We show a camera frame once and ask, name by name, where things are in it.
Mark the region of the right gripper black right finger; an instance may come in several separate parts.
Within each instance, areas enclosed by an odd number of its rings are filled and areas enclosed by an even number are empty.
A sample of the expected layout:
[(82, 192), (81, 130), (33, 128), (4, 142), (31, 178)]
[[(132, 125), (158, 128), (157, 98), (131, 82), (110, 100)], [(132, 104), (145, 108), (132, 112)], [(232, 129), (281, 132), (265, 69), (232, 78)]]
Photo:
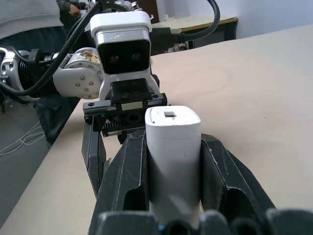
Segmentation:
[(214, 136), (201, 135), (200, 199), (228, 221), (263, 221), (274, 204), (255, 176)]

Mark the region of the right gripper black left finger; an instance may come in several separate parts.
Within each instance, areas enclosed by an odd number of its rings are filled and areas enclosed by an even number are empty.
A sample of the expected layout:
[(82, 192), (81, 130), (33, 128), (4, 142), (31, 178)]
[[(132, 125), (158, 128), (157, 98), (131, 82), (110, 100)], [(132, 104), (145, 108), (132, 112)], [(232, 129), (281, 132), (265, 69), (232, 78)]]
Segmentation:
[(128, 135), (104, 173), (88, 234), (96, 234), (103, 212), (148, 211), (148, 182), (146, 135), (141, 129)]

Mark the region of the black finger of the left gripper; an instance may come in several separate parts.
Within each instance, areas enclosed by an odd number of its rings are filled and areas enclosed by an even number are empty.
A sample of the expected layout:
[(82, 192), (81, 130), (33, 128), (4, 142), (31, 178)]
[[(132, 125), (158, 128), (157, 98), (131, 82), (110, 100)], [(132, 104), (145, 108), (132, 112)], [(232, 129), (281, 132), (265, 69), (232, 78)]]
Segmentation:
[(97, 118), (85, 117), (82, 155), (95, 197), (97, 197), (101, 187), (106, 161), (106, 150)]

